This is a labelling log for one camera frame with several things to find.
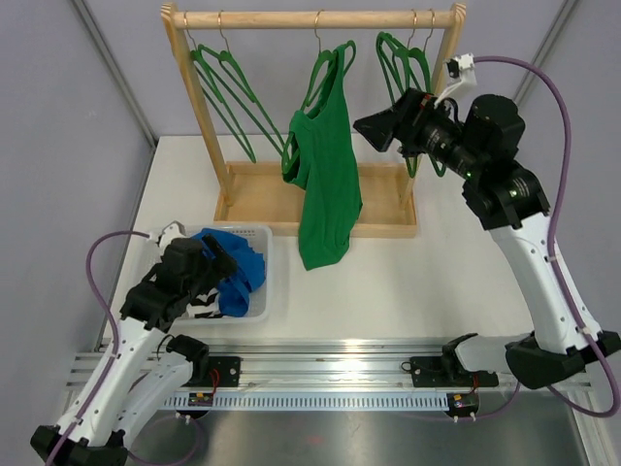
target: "metal hook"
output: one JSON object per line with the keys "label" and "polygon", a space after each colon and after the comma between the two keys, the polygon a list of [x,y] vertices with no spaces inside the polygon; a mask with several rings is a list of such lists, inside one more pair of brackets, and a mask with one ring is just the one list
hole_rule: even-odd
{"label": "metal hook", "polygon": [[189,37],[192,44],[194,44],[194,49],[197,50],[198,48],[196,47],[196,41],[190,34],[190,30],[187,28],[187,12],[183,12],[183,25],[185,26],[185,34],[187,34],[187,37]]}
{"label": "metal hook", "polygon": [[414,26],[411,29],[411,35],[409,36],[409,39],[408,39],[408,49],[409,49],[409,43],[414,37],[414,32],[416,32],[416,23],[418,22],[418,17],[416,17],[416,10],[412,10],[412,12],[414,13]]}
{"label": "metal hook", "polygon": [[217,28],[220,30],[220,36],[222,36],[222,39],[224,39],[224,43],[226,44],[226,49],[230,53],[231,50],[229,49],[229,41],[226,40],[226,37],[224,37],[224,34],[222,33],[222,12],[223,11],[224,10],[220,10],[217,14]]}
{"label": "metal hook", "polygon": [[429,36],[427,36],[427,39],[425,39],[425,45],[423,46],[423,53],[425,51],[427,51],[427,43],[429,42],[429,39],[431,39],[431,36],[434,35],[434,28],[436,27],[436,12],[434,11],[433,8],[430,8],[429,11],[431,12],[431,32],[429,33]]}
{"label": "metal hook", "polygon": [[317,12],[317,16],[314,17],[314,37],[316,37],[317,41],[319,42],[319,53],[321,53],[321,38],[317,34],[317,24],[319,23],[319,15],[321,15],[321,12],[323,12],[323,11],[324,10],[319,10]]}

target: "white table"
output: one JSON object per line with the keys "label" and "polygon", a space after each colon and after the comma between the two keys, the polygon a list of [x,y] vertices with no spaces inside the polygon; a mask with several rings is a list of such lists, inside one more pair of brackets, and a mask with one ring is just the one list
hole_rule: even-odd
{"label": "white table", "polygon": [[[226,158],[243,159],[232,137],[220,140]],[[354,148],[361,160],[385,157],[357,136]],[[437,178],[430,164],[424,163],[414,193],[417,237],[352,239],[343,260],[330,267],[307,272],[297,238],[275,237],[276,288],[268,318],[255,324],[183,327],[183,333],[218,340],[295,342],[435,339],[468,332],[505,336],[531,331],[533,324],[515,278],[466,207],[461,184],[450,173]],[[217,180],[202,138],[164,137],[134,229],[147,231],[172,220],[209,225],[217,195]],[[130,276],[140,241],[130,242],[114,295],[116,313],[135,284]]]}

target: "white connector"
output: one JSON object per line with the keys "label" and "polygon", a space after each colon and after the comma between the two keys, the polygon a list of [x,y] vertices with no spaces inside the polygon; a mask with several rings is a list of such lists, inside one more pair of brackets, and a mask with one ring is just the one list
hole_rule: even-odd
{"label": "white connector", "polygon": [[455,55],[446,61],[446,71],[448,72],[448,84],[436,99],[435,108],[444,99],[448,97],[459,99],[476,87],[474,55],[471,53]]}
{"label": "white connector", "polygon": [[176,238],[185,238],[185,227],[178,221],[172,222],[165,227],[159,236],[159,250],[163,254],[164,250]]}

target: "wooden base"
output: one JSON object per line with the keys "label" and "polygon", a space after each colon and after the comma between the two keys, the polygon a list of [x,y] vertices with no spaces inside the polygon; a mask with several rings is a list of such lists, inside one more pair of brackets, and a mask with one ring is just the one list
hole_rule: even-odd
{"label": "wooden base", "polygon": [[[278,162],[229,162],[227,168],[233,205],[227,206],[220,192],[214,223],[263,223],[275,235],[297,236],[305,191],[282,180]],[[404,172],[402,164],[358,164],[363,208],[352,236],[411,238],[416,234],[413,193],[406,207],[400,207]]]}

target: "blue garment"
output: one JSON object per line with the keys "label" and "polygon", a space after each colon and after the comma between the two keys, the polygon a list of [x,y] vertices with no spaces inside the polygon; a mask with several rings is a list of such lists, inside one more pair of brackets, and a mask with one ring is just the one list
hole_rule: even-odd
{"label": "blue garment", "polygon": [[[248,312],[250,293],[265,281],[265,260],[263,254],[254,252],[246,238],[234,235],[227,231],[203,230],[194,235],[195,240],[202,240],[204,236],[212,235],[226,252],[237,261],[237,273],[217,286],[219,292],[218,307],[225,316],[243,317]],[[205,255],[213,257],[205,242]]]}

